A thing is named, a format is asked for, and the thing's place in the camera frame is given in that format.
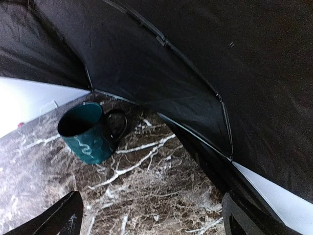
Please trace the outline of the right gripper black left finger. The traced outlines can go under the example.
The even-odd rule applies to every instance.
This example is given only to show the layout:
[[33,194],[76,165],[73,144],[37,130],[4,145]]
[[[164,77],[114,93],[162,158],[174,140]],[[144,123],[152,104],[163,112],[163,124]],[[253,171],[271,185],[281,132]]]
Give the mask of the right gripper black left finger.
[[8,231],[7,235],[78,235],[83,219],[80,192],[71,191],[45,212]]

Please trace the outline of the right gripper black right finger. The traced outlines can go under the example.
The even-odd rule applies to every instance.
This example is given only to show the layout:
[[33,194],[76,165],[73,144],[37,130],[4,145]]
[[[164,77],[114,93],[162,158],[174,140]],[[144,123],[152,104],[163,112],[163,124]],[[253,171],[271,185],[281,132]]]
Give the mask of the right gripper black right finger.
[[222,200],[226,235],[261,235],[262,231],[248,216],[245,207],[233,194],[226,193]]

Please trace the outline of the mint and black folding umbrella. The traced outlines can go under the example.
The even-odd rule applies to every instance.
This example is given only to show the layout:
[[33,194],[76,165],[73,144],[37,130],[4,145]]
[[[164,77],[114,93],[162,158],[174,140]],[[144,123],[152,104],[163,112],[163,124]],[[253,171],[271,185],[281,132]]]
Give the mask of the mint and black folding umbrella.
[[263,226],[312,234],[312,1],[3,0],[0,74],[159,113]]

